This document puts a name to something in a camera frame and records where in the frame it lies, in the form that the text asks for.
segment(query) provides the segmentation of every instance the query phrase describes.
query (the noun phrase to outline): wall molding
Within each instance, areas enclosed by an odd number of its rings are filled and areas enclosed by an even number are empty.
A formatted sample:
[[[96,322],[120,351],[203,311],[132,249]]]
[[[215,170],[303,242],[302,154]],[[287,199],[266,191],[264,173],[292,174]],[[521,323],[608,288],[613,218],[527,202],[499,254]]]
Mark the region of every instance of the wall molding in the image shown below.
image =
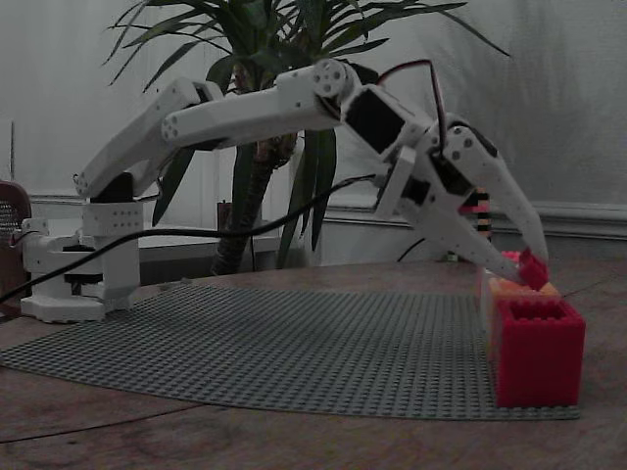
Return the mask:
[[[84,199],[71,193],[28,193],[30,203],[34,205],[50,205],[50,206],[82,206]]]
[[[593,240],[627,241],[627,206],[577,203],[534,203],[549,237]],[[518,230],[503,211],[493,207],[493,231],[517,234]],[[327,223],[357,224],[410,230],[399,216],[379,220],[372,211],[338,210],[332,208],[325,218]]]

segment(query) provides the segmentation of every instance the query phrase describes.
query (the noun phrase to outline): lego brick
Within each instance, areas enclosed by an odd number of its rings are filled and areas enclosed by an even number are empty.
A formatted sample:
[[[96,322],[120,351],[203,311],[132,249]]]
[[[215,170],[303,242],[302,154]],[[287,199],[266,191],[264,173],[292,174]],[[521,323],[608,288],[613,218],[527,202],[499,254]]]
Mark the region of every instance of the lego brick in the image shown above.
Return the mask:
[[[535,291],[539,291],[549,282],[547,266],[537,259],[529,249],[520,254],[518,274]]]
[[[83,384],[224,406],[441,420],[578,417],[577,407],[497,408],[482,342],[471,296],[182,285],[0,359]]]
[[[579,400],[586,323],[566,301],[500,301],[494,328],[497,405]]]
[[[499,277],[488,279],[488,287],[485,293],[485,331],[486,353],[488,359],[493,359],[493,325],[498,314],[497,305],[500,301],[531,301],[544,299],[558,302],[561,294],[551,283],[545,285],[540,291],[534,291],[529,286],[521,286],[515,282],[507,281]]]
[[[520,252],[501,252],[505,258],[511,259],[514,262],[520,261]]]

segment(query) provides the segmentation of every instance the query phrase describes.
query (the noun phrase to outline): plant stem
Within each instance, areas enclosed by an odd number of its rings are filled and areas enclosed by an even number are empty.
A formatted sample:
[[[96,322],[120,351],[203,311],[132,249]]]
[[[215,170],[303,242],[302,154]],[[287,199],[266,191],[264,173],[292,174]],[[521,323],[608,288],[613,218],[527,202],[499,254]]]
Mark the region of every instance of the plant stem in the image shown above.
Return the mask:
[[[251,180],[244,203],[244,212],[238,226],[232,225],[229,217],[228,230],[250,230],[254,227],[255,221],[264,201],[265,190],[274,172],[274,167],[270,162],[253,162]],[[248,238],[222,239],[217,246],[216,259],[212,265],[212,275],[221,276],[224,274],[234,274],[239,266],[248,244]]]

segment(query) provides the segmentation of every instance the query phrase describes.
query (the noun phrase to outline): red wire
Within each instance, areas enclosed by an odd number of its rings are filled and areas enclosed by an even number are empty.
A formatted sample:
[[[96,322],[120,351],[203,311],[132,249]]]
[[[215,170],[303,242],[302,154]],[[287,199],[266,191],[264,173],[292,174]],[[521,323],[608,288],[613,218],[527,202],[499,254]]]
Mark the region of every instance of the red wire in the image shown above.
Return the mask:
[[[377,85],[381,85],[385,80],[387,80],[391,75],[398,71],[404,71],[405,69],[411,69],[414,67],[423,67],[428,66],[431,70],[431,86],[433,87],[433,95],[435,98],[435,106],[438,114],[438,126],[440,132],[440,151],[444,153],[444,147],[446,145],[446,136],[447,136],[447,126],[446,126],[446,115],[444,112],[444,103],[442,102],[442,94],[440,93],[440,84],[438,83],[438,75],[435,72],[435,67],[433,67],[433,63],[429,59],[420,59],[417,61],[405,62],[404,64],[399,64],[391,69],[385,71],[379,79],[376,81]]]

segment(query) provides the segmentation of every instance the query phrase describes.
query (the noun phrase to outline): stack of lego bricks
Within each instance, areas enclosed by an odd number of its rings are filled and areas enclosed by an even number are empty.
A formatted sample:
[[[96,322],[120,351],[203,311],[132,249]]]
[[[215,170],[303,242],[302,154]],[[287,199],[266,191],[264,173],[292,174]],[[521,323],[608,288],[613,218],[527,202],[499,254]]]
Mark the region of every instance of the stack of lego bricks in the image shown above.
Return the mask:
[[[497,406],[569,406],[579,400],[586,323],[528,252],[504,253],[520,263],[520,286],[481,269],[479,309],[486,353],[495,372]]]

